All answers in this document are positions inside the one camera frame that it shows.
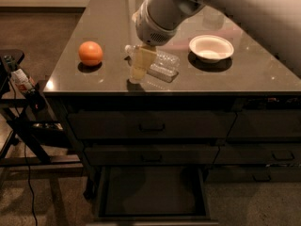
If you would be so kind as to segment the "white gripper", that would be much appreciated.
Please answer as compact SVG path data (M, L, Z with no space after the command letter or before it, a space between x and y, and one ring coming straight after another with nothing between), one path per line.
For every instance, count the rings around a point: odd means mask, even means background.
M139 84L157 57L154 46L168 43L175 36L176 30L166 30L152 19L148 12L147 0L133 14L132 20L135 23L136 35L143 43L148 44L128 46L128 55L131 59L130 82Z

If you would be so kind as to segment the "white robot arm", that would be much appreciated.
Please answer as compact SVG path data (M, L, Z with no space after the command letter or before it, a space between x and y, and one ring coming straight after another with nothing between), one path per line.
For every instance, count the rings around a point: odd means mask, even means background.
M301 75L301 0L144 0L133 14L136 35L150 46L163 46L184 20L206 6L222 12Z

